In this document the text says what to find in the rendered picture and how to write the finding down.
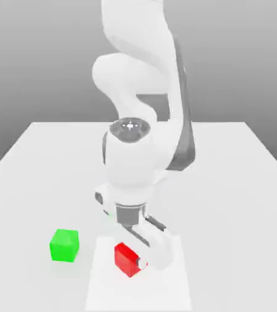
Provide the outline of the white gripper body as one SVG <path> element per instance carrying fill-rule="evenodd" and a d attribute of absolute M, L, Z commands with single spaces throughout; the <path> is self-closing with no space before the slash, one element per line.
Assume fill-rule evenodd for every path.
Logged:
<path fill-rule="evenodd" d="M 116 224 L 115 237 L 157 270 L 164 270 L 174 259 L 171 233 L 166 227 L 161 230 L 146 219 L 131 227 Z"/>

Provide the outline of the small red cube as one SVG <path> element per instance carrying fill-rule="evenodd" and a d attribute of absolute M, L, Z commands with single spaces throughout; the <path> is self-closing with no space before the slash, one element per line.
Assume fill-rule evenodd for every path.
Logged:
<path fill-rule="evenodd" d="M 125 243 L 119 243 L 114 247 L 114 262 L 123 273 L 129 278 L 133 277 L 141 270 L 137 267 L 139 255 L 135 253 Z"/>

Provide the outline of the small green cube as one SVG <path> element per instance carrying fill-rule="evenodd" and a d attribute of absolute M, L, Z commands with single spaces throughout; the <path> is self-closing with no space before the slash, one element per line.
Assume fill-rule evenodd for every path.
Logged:
<path fill-rule="evenodd" d="M 57 229 L 49 243 L 53 261 L 74 262 L 79 250 L 77 230 Z"/>

